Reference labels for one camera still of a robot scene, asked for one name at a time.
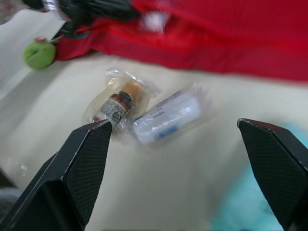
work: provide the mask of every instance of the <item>white table surface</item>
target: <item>white table surface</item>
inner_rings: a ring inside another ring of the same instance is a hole
[[[88,231],[204,230],[247,164],[238,118],[308,129],[308,87],[296,83],[175,71],[102,53],[30,70],[22,61],[24,47],[36,36],[51,38],[61,24],[50,13],[25,10],[0,26],[0,167],[21,189],[82,125],[84,110],[105,87],[106,69],[153,81],[162,93],[150,107],[199,81],[218,109],[210,122],[156,151],[111,142]]]

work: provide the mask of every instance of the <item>teal cloth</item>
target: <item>teal cloth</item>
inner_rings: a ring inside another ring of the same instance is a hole
[[[293,124],[284,124],[283,127],[308,148],[308,133]],[[283,231],[250,165],[230,188],[210,226],[213,231]]]

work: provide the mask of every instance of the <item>black object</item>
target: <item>black object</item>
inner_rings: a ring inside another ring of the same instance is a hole
[[[254,176],[285,231],[308,230],[308,150],[287,129],[249,119],[238,127]]]
[[[0,230],[84,230],[103,179],[111,131],[107,120],[74,130],[35,175]]]
[[[23,0],[32,10],[42,10],[49,0]],[[75,34],[81,26],[89,26],[96,17],[117,21],[129,21],[140,16],[129,0],[52,0],[53,8],[64,13],[70,21],[62,28],[68,38],[78,38]]]

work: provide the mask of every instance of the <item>green ball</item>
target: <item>green ball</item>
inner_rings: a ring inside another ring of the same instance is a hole
[[[24,61],[35,70],[44,69],[52,64],[56,47],[50,42],[34,42],[24,51]]]

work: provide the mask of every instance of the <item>green keychain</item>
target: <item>green keychain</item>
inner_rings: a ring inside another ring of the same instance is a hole
[[[46,38],[36,38],[35,42],[26,47],[24,51],[24,61],[28,66],[35,70],[41,70],[52,64],[56,47],[54,43],[59,38],[47,41]]]

